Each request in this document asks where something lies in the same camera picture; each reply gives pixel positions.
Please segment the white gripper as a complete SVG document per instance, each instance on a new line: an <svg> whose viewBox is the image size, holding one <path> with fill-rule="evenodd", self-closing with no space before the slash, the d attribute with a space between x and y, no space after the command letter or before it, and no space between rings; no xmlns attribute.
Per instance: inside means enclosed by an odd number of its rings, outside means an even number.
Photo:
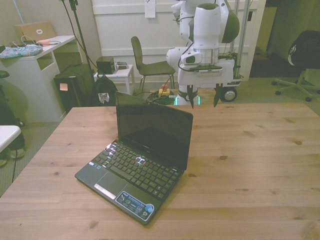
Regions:
<svg viewBox="0 0 320 240"><path fill-rule="evenodd" d="M187 86L187 95L192 108L198 89L193 85L216 84L213 106L216 107L223 92L223 84L233 81L235 61L233 59L220 59L213 65L185 65L181 64L178 70L178 84Z"/></svg>

